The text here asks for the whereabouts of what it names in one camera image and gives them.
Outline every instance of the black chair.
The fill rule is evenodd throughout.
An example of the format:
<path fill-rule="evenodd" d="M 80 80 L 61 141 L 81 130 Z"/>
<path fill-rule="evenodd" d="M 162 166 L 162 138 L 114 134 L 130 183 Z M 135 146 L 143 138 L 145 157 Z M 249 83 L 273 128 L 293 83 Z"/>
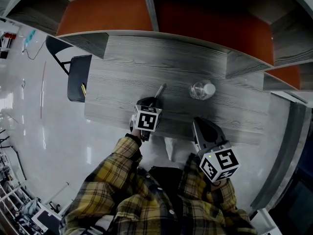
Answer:
<path fill-rule="evenodd" d="M 67 81 L 67 97 L 73 102 L 85 102 L 85 95 L 82 90 L 82 84 L 87 88 L 87 80 L 90 69 L 92 55 L 76 56 L 68 62 L 61 62 L 56 54 L 63 49 L 72 47 L 61 40 L 54 37 L 47 36 L 45 39 L 45 46 L 55 61 L 61 66 L 64 72 L 68 75 Z M 65 68 L 65 65 L 69 64 L 69 71 Z"/>

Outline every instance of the glossy floor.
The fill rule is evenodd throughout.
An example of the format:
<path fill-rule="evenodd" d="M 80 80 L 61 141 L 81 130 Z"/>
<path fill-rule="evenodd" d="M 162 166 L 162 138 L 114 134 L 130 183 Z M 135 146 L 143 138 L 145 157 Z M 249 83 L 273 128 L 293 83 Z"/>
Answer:
<path fill-rule="evenodd" d="M 118 139 L 128 130 L 84 118 L 84 104 L 70 102 L 67 98 L 67 75 L 43 44 L 46 35 L 37 31 L 27 47 L 33 58 L 43 44 L 35 60 L 22 54 L 23 36 L 31 30 L 26 26 L 21 28 L 8 59 L 0 62 L 0 128 L 7 129 L 10 142 L 19 151 L 27 190 L 45 200 L 69 182 L 55 199 L 65 205 L 74 198 L 85 177 L 111 153 Z M 73 56 L 84 54 L 71 47 L 57 56 L 61 61 L 69 61 Z M 250 211 L 249 205 L 269 174 L 286 127 L 289 103 L 278 100 L 282 100 L 278 102 L 280 118 L 270 119 L 276 126 L 276 136 L 265 135 L 259 149 L 236 148 L 242 167 L 232 181 L 238 207 L 246 211 Z M 268 139 L 276 137 L 279 137 L 277 145 L 269 146 Z M 183 141 L 177 142 L 177 146 L 185 154 L 187 147 L 193 149 L 191 143 Z M 143 144 L 141 151 L 146 167 L 171 163 L 167 160 L 162 138 L 153 137 Z"/>

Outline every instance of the shirt sleeve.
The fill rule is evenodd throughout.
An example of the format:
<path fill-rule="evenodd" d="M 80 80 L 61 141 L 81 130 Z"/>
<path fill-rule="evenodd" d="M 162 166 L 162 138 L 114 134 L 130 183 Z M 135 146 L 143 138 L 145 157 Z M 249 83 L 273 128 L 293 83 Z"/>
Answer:
<path fill-rule="evenodd" d="M 60 233 L 69 235 L 87 229 L 133 194 L 132 178 L 142 158 L 141 142 L 127 135 L 85 179 L 75 200 L 60 222 Z"/>
<path fill-rule="evenodd" d="M 257 231 L 250 223 L 247 213 L 244 210 L 236 208 L 235 190 L 229 179 L 224 186 L 209 193 L 208 200 L 222 210 L 225 227 L 229 231 L 229 234 L 257 234 Z"/>

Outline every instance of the gray wood grain tabletop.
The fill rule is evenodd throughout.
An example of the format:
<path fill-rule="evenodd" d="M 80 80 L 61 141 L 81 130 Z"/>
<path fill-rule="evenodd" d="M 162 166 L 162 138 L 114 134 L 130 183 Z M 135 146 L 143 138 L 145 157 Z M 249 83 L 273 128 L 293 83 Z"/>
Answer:
<path fill-rule="evenodd" d="M 85 117 L 128 129 L 136 102 L 154 96 L 160 85 L 163 115 L 155 135 L 192 140 L 192 120 L 219 125 L 233 145 L 258 145 L 269 107 L 263 73 L 224 79 L 227 54 L 184 42 L 110 36 L 104 59 L 90 65 Z M 188 88 L 203 79 L 216 86 L 208 100 L 192 99 Z"/>

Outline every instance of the yellow plaid shirt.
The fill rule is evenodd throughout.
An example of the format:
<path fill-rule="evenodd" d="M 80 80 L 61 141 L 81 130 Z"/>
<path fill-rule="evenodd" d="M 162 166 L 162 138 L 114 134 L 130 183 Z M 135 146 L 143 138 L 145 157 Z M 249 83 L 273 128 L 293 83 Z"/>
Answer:
<path fill-rule="evenodd" d="M 248 215 L 236 209 L 230 180 L 211 192 L 199 169 L 200 159 L 193 154 L 179 184 L 183 213 L 177 231 L 173 206 L 157 181 L 138 167 L 141 158 L 138 144 L 130 137 L 121 138 L 84 181 L 60 223 L 61 234 L 95 234 L 91 228 L 105 215 L 114 218 L 104 234 L 257 234 Z"/>

